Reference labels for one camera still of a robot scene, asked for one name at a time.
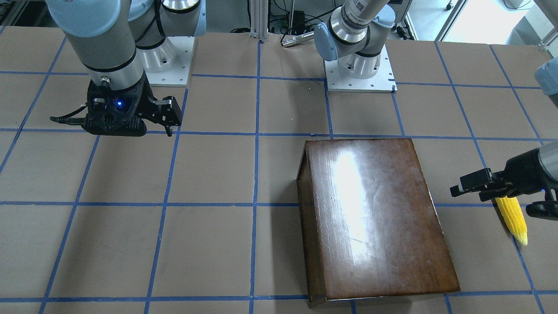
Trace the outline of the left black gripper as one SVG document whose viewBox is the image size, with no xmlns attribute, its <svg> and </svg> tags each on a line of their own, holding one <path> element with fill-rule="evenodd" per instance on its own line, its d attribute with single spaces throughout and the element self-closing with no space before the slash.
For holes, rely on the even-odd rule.
<svg viewBox="0 0 558 314">
<path fill-rule="evenodd" d="M 477 192 L 481 201 L 488 201 L 544 191 L 544 200 L 527 205 L 526 213 L 530 217 L 556 221 L 557 188 L 558 149 L 538 147 L 509 159 L 503 171 L 484 168 L 462 176 L 459 185 L 450 188 L 450 194 L 460 196 Z"/>
</svg>

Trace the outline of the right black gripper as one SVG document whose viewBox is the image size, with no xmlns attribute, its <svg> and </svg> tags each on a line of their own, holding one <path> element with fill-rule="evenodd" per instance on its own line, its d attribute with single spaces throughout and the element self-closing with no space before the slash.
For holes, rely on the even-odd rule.
<svg viewBox="0 0 558 314">
<path fill-rule="evenodd" d="M 109 83 L 90 81 L 86 105 L 88 113 L 83 129 L 94 135 L 142 137 L 147 133 L 145 121 L 162 125 L 168 137 L 174 126 L 181 126 L 183 111 L 173 96 L 157 100 L 147 75 L 131 87 L 114 91 Z"/>
</svg>

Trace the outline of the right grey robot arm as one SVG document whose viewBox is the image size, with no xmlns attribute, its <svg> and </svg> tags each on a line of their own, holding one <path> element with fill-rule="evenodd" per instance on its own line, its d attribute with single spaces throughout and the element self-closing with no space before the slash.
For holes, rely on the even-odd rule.
<svg viewBox="0 0 558 314">
<path fill-rule="evenodd" d="M 77 110 L 52 116 L 93 135 L 142 137 L 145 121 L 168 137 L 183 111 L 173 96 L 157 99 L 150 79 L 168 75 L 185 85 L 191 61 L 172 38 L 194 38 L 207 30 L 204 0 L 48 0 L 50 16 L 63 30 L 89 73 L 86 101 Z"/>
</svg>

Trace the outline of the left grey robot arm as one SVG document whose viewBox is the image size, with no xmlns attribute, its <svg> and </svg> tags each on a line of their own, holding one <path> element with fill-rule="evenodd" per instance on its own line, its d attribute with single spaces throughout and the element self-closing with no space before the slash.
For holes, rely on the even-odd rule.
<svg viewBox="0 0 558 314">
<path fill-rule="evenodd" d="M 313 39 L 323 60 L 335 61 L 348 55 L 375 59 L 382 51 L 395 23 L 393 9 L 386 0 L 347 0 L 320 23 Z M 481 201 L 496 197 L 516 197 L 544 191 L 545 199 L 526 207 L 528 216 L 557 219 L 557 143 L 548 143 L 506 162 L 505 168 L 489 168 L 462 176 L 450 188 L 453 197 L 477 192 Z"/>
</svg>

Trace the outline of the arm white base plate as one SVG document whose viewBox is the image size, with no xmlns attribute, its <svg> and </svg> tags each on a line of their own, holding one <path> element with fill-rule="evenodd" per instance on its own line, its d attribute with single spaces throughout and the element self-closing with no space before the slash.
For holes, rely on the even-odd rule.
<svg viewBox="0 0 558 314">
<path fill-rule="evenodd" d="M 189 85 L 193 62 L 194 37 L 167 37 L 159 47 L 138 50 L 152 87 L 184 87 Z"/>
<path fill-rule="evenodd" d="M 384 45 L 379 55 L 361 56 L 356 53 L 335 61 L 324 62 L 329 91 L 395 93 L 395 76 Z"/>
</svg>

